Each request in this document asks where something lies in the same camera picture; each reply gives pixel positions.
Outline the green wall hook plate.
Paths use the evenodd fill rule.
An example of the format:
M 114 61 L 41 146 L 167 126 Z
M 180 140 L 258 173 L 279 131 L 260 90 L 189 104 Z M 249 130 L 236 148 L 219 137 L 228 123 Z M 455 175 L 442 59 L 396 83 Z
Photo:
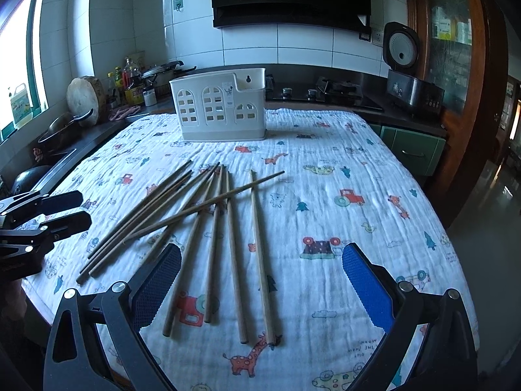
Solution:
M 173 0 L 173 10 L 174 11 L 183 11 L 184 9 L 184 0 Z

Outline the wooden chopstick four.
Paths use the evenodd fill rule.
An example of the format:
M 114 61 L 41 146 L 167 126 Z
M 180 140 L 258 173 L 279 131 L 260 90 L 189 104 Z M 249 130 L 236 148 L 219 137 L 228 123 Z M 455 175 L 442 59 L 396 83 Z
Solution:
M 277 178 L 280 175 L 283 175 L 284 173 L 285 173 L 284 170 L 276 172 L 276 173 L 266 176 L 264 178 L 253 180 L 250 183 L 242 185 L 241 187 L 234 188 L 226 193 L 219 194 L 211 199 L 205 200 L 204 202 L 202 202 L 199 205 L 187 208 L 185 211 L 174 214 L 173 216 L 168 217 L 158 223 L 154 223 L 145 228 L 138 229 L 137 231 L 133 232 L 128 238 L 126 238 L 126 241 L 142 238 L 158 229 L 167 227 L 168 225 L 170 225 L 171 223 L 174 223 L 174 221 L 176 221 L 180 218 L 185 219 L 189 215 L 196 214 L 197 211 L 201 208 L 207 208 L 209 206 L 215 205 L 216 202 L 222 202 L 222 201 L 226 200 L 228 197 L 233 197 L 233 196 L 237 195 L 238 193 L 243 193 L 244 191 L 252 189 L 259 184 L 262 184 L 271 179 Z

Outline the black gas stove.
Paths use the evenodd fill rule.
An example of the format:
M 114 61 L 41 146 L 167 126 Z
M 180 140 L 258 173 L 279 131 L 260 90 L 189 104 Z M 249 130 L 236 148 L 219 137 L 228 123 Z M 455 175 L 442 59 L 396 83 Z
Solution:
M 314 84 L 276 82 L 272 74 L 266 76 L 266 100 L 272 102 L 316 103 L 348 109 L 382 112 L 382 108 L 361 87 L 345 81 L 320 77 Z

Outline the pink dish cloth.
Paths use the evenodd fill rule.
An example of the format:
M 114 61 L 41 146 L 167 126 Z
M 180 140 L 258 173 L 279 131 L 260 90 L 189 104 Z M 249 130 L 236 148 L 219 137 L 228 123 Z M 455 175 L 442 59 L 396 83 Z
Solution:
M 119 108 L 111 109 L 109 111 L 108 120 L 109 122 L 116 122 L 119 120 L 123 120 L 127 117 L 137 114 L 141 110 L 139 105 L 133 106 L 122 106 Z

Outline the steel wok pan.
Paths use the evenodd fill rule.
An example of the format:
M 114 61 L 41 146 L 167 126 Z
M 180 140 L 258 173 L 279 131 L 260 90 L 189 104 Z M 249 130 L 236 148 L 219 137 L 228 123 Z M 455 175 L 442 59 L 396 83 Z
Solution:
M 93 109 L 87 111 L 83 115 L 72 115 L 70 111 L 66 111 L 57 117 L 37 141 L 37 147 L 42 152 L 57 151 L 73 138 L 77 138 L 82 126 L 81 122 L 92 117 Z

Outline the window with green frame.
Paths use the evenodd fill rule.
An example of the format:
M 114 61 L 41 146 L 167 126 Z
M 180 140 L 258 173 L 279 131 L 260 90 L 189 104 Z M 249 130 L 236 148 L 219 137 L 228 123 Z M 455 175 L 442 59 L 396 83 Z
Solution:
M 22 0 L 1 28 L 1 140 L 48 108 L 40 51 L 42 0 Z

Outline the printed white table cloth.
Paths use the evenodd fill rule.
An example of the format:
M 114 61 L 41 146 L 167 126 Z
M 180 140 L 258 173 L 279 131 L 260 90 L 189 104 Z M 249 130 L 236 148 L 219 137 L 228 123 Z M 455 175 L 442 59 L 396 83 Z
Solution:
M 251 192 L 233 201 L 248 343 L 238 336 L 227 218 L 220 214 L 212 319 L 204 322 L 213 213 L 199 227 L 170 337 L 162 306 L 141 336 L 180 390 L 345 390 L 382 339 L 342 267 L 355 243 L 417 290 L 456 289 L 477 316 L 456 251 L 428 198 L 379 136 L 350 112 L 277 109 L 259 142 L 184 140 L 174 115 L 143 117 L 84 159 L 57 187 L 79 191 L 88 231 L 57 243 L 23 289 L 45 320 L 76 284 L 87 256 L 174 170 L 219 163 L 224 188 L 284 170 L 257 192 L 276 346 L 266 343 Z

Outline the white plastic utensil holder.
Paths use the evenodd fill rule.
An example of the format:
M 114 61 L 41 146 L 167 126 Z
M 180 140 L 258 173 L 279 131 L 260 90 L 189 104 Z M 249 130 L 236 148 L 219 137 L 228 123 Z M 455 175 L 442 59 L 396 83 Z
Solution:
M 183 139 L 265 138 L 265 68 L 197 73 L 173 79 L 170 89 Z

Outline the small white jar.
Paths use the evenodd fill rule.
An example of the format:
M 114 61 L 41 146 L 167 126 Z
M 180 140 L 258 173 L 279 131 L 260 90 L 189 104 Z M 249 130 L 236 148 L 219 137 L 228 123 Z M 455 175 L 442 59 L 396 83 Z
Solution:
M 157 104 L 155 89 L 153 87 L 149 87 L 143 91 L 143 100 L 146 107 Z

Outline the black rice cooker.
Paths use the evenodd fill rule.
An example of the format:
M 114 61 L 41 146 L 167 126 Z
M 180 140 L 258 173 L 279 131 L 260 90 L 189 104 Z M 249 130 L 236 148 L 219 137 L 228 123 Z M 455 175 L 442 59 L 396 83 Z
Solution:
M 389 22 L 383 31 L 383 59 L 388 65 L 386 92 L 413 115 L 440 117 L 443 114 L 444 90 L 419 79 L 420 42 L 417 33 L 398 22 Z

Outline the round wooden cutting board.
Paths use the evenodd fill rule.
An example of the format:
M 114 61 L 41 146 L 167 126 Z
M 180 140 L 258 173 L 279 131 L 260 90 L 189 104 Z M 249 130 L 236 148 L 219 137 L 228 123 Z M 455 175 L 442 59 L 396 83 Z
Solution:
M 82 117 L 91 112 L 85 120 L 79 122 L 81 126 L 95 126 L 106 109 L 106 92 L 99 79 L 93 76 L 78 77 L 67 87 L 66 102 L 69 111 L 75 117 Z

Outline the wooden chopstick nine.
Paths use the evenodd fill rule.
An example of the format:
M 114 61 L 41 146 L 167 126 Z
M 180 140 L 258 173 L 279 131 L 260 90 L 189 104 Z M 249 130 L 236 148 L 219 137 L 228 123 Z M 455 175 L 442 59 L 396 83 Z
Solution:
M 269 292 L 268 292 L 268 278 L 265 269 L 265 251 L 263 249 L 262 237 L 261 237 L 261 223 L 260 223 L 260 211 L 258 206 L 256 188 L 253 187 L 251 190 L 251 202 L 253 210 L 253 229 L 255 235 L 255 246 L 257 254 L 257 265 L 259 272 L 260 281 L 260 295 L 262 303 L 263 318 L 266 329 L 266 343 L 269 347 L 274 348 L 276 346 L 276 335 L 273 324 L 273 315 L 270 305 Z

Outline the wooden chopstick six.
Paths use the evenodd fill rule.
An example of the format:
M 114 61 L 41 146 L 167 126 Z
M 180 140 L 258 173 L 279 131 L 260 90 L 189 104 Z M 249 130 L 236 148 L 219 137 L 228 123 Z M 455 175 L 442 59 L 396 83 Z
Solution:
M 193 221 L 193 224 L 192 224 L 192 227 L 191 227 L 191 230 L 190 230 L 187 242 L 186 242 L 185 250 L 183 251 L 183 254 L 182 254 L 183 259 L 182 259 L 181 269 L 179 270 L 178 275 L 173 283 L 172 294 L 170 296 L 167 314 L 165 316 L 165 320 L 164 320 L 163 327 L 162 327 L 162 335 L 165 337 L 170 337 L 170 335 L 171 335 L 171 330 L 173 328 L 173 323 L 174 323 L 174 320 L 176 317 L 176 308 L 177 308 L 176 304 L 178 301 L 181 284 L 183 281 L 184 274 L 187 271 L 187 266 L 188 266 L 188 262 L 190 261 L 190 258 L 191 258 L 191 253 L 195 249 L 195 246 L 196 246 L 196 244 L 195 244 L 196 234 L 198 232 L 199 227 L 201 226 L 202 220 L 205 218 L 205 215 L 204 215 L 205 210 L 206 210 L 206 208 L 201 208 L 197 211 L 195 220 Z

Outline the wall power socket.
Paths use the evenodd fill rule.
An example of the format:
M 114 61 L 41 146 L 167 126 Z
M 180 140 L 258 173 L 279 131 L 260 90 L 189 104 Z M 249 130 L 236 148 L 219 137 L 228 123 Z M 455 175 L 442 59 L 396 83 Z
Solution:
M 374 28 L 371 34 L 372 45 L 382 47 L 383 46 L 383 30 Z

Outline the dark soy sauce bottle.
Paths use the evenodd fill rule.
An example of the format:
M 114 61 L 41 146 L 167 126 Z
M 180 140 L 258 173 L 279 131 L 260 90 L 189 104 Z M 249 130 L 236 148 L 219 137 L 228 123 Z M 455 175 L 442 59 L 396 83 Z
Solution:
M 125 59 L 123 87 L 124 96 L 129 105 L 141 105 L 144 102 L 144 83 L 141 78 L 140 68 L 130 57 Z

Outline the wooden chopstick one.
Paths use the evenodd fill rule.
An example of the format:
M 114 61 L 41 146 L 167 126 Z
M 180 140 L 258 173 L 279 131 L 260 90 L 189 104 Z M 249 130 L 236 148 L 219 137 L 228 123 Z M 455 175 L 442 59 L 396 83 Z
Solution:
M 87 259 L 93 259 L 93 257 L 99 253 L 103 245 L 107 244 L 110 238 L 112 238 L 119 229 L 123 228 L 129 223 L 141 210 L 145 208 L 148 203 L 151 203 L 155 197 L 158 197 L 160 192 L 163 192 L 169 185 L 174 183 L 174 180 L 185 171 L 185 169 L 191 164 L 191 159 L 186 161 L 180 167 L 178 167 L 173 173 L 171 173 L 164 181 L 158 184 L 155 189 L 148 193 L 145 198 L 140 201 L 124 218 L 122 218 L 112 230 L 97 244 L 97 247 L 87 256 Z

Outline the steel pressure cooker pot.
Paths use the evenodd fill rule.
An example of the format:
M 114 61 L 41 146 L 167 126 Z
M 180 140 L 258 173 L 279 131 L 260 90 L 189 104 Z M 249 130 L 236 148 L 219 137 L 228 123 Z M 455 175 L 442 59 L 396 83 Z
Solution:
M 150 87 L 163 87 L 169 84 L 174 78 L 194 70 L 194 68 L 183 69 L 184 66 L 185 64 L 181 60 L 168 62 L 163 65 L 156 65 L 147 69 L 141 75 L 141 78 L 143 78 L 145 83 Z

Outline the yellow cap oil bottle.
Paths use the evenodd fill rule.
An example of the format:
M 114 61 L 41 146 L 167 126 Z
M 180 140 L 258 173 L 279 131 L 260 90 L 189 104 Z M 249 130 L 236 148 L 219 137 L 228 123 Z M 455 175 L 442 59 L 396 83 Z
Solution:
M 108 96 L 107 103 L 110 109 L 115 109 L 119 106 L 118 90 L 113 72 L 108 72 Z

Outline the wooden chopstick eight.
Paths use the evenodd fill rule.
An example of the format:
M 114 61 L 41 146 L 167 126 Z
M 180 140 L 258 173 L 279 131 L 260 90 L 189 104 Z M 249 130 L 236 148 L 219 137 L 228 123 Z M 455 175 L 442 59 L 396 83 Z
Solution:
M 243 302 L 242 302 L 242 297 L 241 297 L 241 287 L 240 287 L 240 280 L 239 280 L 238 251 L 237 251 L 236 239 L 235 239 L 235 223 L 234 223 L 232 197 L 228 197 L 226 199 L 226 211 L 227 211 L 227 225 L 228 225 L 228 231 L 229 231 L 232 282 L 233 282 L 235 308 L 236 308 L 237 321 L 238 321 L 238 336 L 239 336 L 239 341 L 242 344 L 247 344 L 248 335 L 247 335 L 247 329 L 246 329 L 246 317 L 245 317 L 244 308 L 243 308 Z

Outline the wooden glass display cabinet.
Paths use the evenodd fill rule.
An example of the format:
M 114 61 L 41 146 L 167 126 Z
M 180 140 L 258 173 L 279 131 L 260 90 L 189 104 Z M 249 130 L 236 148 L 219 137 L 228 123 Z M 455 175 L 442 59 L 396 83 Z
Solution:
M 418 77 L 444 91 L 446 145 L 427 195 L 449 227 L 497 147 L 508 76 L 506 25 L 495 0 L 407 0 L 407 11 L 420 40 Z

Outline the green base cabinet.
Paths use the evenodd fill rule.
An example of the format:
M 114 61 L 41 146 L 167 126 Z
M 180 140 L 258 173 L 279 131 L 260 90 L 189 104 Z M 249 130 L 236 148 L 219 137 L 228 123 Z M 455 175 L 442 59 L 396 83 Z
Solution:
M 434 174 L 446 144 L 444 138 L 373 123 L 370 127 L 411 174 Z

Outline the wooden chopstick five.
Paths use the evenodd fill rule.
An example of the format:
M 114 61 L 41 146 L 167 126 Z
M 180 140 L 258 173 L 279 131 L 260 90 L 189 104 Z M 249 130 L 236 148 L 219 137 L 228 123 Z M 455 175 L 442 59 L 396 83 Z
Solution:
M 210 178 L 213 177 L 213 174 L 214 174 L 214 172 L 215 172 L 215 170 L 217 169 L 218 166 L 219 166 L 219 163 L 216 163 L 215 165 L 211 166 L 207 170 L 207 172 L 203 175 L 203 177 L 201 179 L 201 182 L 195 187 L 195 190 L 189 192 L 189 195 L 188 195 L 188 198 L 187 198 L 186 202 L 180 208 L 181 212 L 185 211 L 187 208 L 189 208 L 193 204 L 193 202 L 195 201 L 195 198 L 200 194 L 201 188 L 205 184 L 208 183 Z M 173 234 L 176 226 L 182 220 L 183 220 L 183 218 L 180 218 L 180 219 L 174 221 L 174 223 L 171 223 L 170 225 L 168 225 L 164 229 L 164 231 L 161 232 L 161 234 L 155 240 L 155 243 L 152 245 L 150 252 L 143 259 L 141 265 L 145 265 L 145 264 L 153 261 L 157 257 L 157 255 L 161 252 L 161 250 L 164 248 L 164 246 L 166 244 L 168 244 L 169 239 L 170 239 L 171 235 Z

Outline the wooden chopstick seven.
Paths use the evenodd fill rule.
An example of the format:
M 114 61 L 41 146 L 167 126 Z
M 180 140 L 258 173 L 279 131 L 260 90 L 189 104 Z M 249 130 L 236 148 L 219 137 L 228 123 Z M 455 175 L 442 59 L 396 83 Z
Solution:
M 208 248 L 207 257 L 207 278 L 205 288 L 205 310 L 204 310 L 204 322 L 210 323 L 212 319 L 212 290 L 213 290 L 213 279 L 214 279 L 214 262 L 216 256 L 216 244 L 218 234 L 218 223 L 221 213 L 221 203 L 216 202 L 213 213 L 213 223 L 211 229 L 211 240 Z

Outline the wooden chopstick two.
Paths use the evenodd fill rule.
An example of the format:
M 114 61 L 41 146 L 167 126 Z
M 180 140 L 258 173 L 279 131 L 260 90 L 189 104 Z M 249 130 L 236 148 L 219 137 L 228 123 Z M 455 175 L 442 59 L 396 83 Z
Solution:
M 191 176 L 191 171 L 188 170 L 185 173 L 181 173 L 175 180 L 174 183 L 169 185 L 163 192 L 160 192 L 158 197 L 155 197 L 151 203 L 148 203 L 143 210 L 139 212 L 129 223 L 127 223 L 123 228 L 119 229 L 118 232 L 110 238 L 107 244 L 104 244 L 102 249 L 97 253 L 93 259 L 87 260 L 86 265 L 80 270 L 78 274 L 78 278 L 76 282 L 83 283 L 87 276 L 88 272 L 93 268 L 95 264 L 97 264 L 111 249 L 123 241 L 123 239 L 130 234 L 133 229 L 135 229 L 139 223 L 142 223 L 144 219 L 153 212 L 155 208 L 155 204 L 165 195 L 171 192 L 174 192 L 177 188 L 179 188 L 184 182 Z

